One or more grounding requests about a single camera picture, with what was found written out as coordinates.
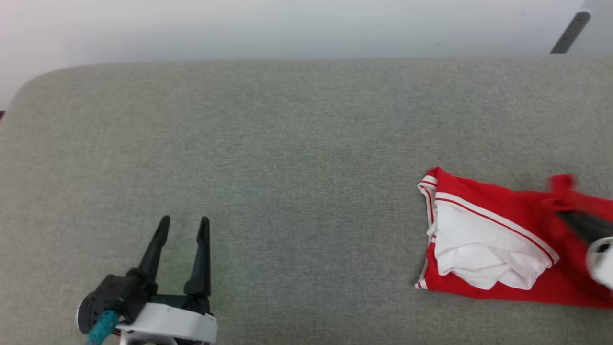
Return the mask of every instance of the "white wall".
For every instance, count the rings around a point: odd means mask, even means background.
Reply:
[[[0,0],[0,110],[28,79],[81,64],[547,54],[581,4],[582,0]]]

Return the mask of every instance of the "white stripe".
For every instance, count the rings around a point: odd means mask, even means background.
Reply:
[[[532,241],[534,241],[535,243],[537,243],[539,246],[541,246],[541,248],[543,248],[545,251],[547,251],[547,253],[549,253],[549,255],[554,259],[554,263],[558,262],[558,260],[560,259],[560,257],[558,256],[558,253],[555,252],[555,250],[553,248],[551,248],[545,241],[543,241],[542,239],[538,238],[538,236],[536,236],[535,234],[531,233],[530,231],[528,231],[527,229],[521,227],[519,224],[514,223],[513,221],[504,218],[492,211],[488,211],[486,209],[484,209],[483,207],[479,207],[473,203],[469,203],[468,201],[460,198],[459,196],[455,196],[453,194],[449,194],[449,193],[442,193],[442,192],[437,192],[436,193],[436,197],[435,198],[444,198],[444,199],[449,199],[449,200],[453,200],[456,203],[461,204],[462,206],[465,206],[468,209],[471,209],[472,211],[478,212],[486,217],[490,217],[491,219],[496,220],[497,222],[504,224],[505,226],[513,229],[514,231],[526,236],[527,238],[530,238]],[[435,204],[438,203],[444,203],[445,201],[443,200],[436,200]],[[451,206],[455,206],[457,207],[457,205],[455,205],[454,203],[447,203],[450,204]],[[538,246],[535,246],[534,243],[531,243],[535,248],[539,249],[540,251],[541,248],[539,248]]]
[[[438,184],[438,179],[434,176],[430,176],[430,175],[426,175],[422,181],[426,181],[426,182],[432,182],[433,184],[437,185]]]
[[[430,212],[430,208],[434,210],[434,200],[430,200],[430,196],[434,196],[436,193],[436,189],[431,188],[432,186],[420,185],[418,186],[419,191],[425,196],[425,211],[428,214],[428,228],[432,226],[432,213]]]
[[[418,283],[424,280],[425,273],[428,271],[428,264],[429,264],[428,257],[426,257],[425,263],[424,263],[424,269],[422,269],[422,273],[419,275],[419,279],[417,280]]]

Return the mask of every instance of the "red stripe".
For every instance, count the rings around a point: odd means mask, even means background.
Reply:
[[[430,223],[434,223],[434,209],[432,208],[432,195],[427,188],[424,188],[426,194],[428,194],[428,206],[430,206]]]
[[[434,183],[434,182],[430,182],[430,181],[421,181],[421,182],[420,182],[420,184],[429,184],[429,185],[433,185],[434,187],[436,187],[436,186],[437,186],[437,184],[436,184],[436,183]]]
[[[507,229],[509,229],[509,230],[513,231],[513,232],[514,232],[514,233],[516,233],[516,234],[522,235],[524,238],[528,239],[530,242],[532,242],[532,243],[536,244],[536,246],[537,246],[537,247],[539,247],[539,249],[541,249],[541,250],[542,250],[542,251],[545,253],[545,255],[547,255],[547,257],[549,258],[549,260],[551,260],[551,264],[553,265],[553,263],[554,263],[554,258],[552,258],[552,257],[551,257],[551,255],[549,255],[549,253],[548,253],[548,252],[547,252],[547,251],[546,251],[546,250],[545,250],[543,247],[541,247],[541,246],[540,246],[540,245],[539,245],[537,242],[535,242],[533,239],[529,238],[528,236],[526,236],[526,235],[522,234],[521,232],[518,232],[518,231],[516,231],[515,229],[513,229],[513,228],[511,228],[511,227],[509,227],[509,226],[507,226],[507,225],[505,225],[505,224],[502,224],[501,222],[499,222],[499,221],[497,221],[497,220],[495,220],[495,219],[493,219],[493,218],[490,218],[490,217],[488,217],[488,216],[486,216],[486,215],[484,215],[484,214],[481,214],[481,213],[479,213],[479,212],[477,212],[477,211],[475,211],[475,210],[473,210],[473,209],[470,209],[470,208],[468,208],[468,207],[466,207],[466,206],[464,206],[464,205],[462,205],[462,204],[458,203],[457,201],[454,201],[454,200],[449,200],[449,199],[443,199],[443,198],[436,198],[436,200],[437,200],[437,201],[439,201],[439,200],[440,200],[440,201],[446,201],[446,202],[448,202],[448,203],[452,203],[452,204],[456,204],[456,205],[458,205],[458,206],[461,206],[462,208],[464,208],[464,209],[466,209],[466,210],[468,210],[468,211],[470,211],[470,212],[472,212],[472,213],[474,213],[474,214],[476,214],[476,215],[480,215],[481,217],[483,217],[483,218],[485,218],[485,219],[489,219],[489,220],[493,221],[494,223],[496,223],[496,224],[498,224],[498,225],[501,225],[501,226],[503,226],[503,227],[505,227],[505,228],[507,228]]]

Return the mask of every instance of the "gray fabric surface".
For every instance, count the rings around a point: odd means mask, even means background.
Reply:
[[[138,264],[180,293],[211,219],[220,344],[601,344],[613,315],[416,290],[426,170],[613,198],[613,58],[154,63],[38,77],[0,124],[0,343],[80,344]]]

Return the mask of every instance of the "robot end effector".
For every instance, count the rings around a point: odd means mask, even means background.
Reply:
[[[197,235],[198,248],[185,295],[158,295],[156,276],[162,247],[170,228],[170,217],[158,225],[138,268],[125,276],[109,274],[89,293],[77,312],[77,325],[89,333],[106,311],[119,317],[113,333],[121,344],[145,340],[163,345],[213,344],[217,321],[210,312],[211,260],[209,220],[202,217]]]
[[[589,246],[585,264],[592,279],[613,290],[613,224],[587,212],[558,215]]]

